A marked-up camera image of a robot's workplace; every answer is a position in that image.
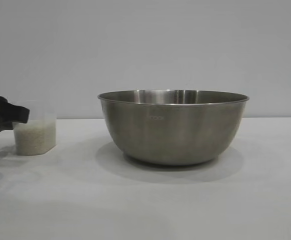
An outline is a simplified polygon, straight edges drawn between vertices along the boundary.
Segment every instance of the white table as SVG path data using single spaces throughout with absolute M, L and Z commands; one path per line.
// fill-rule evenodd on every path
M 104 120 L 59 120 L 58 145 L 0 134 L 0 240 L 291 240 L 291 118 L 245 118 L 218 160 L 128 161 Z

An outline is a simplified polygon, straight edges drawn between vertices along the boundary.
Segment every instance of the stainless steel bowl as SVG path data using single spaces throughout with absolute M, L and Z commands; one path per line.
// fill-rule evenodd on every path
M 109 133 L 128 156 L 160 165 L 191 165 L 221 154 L 236 135 L 245 95 L 198 90 L 100 94 Z

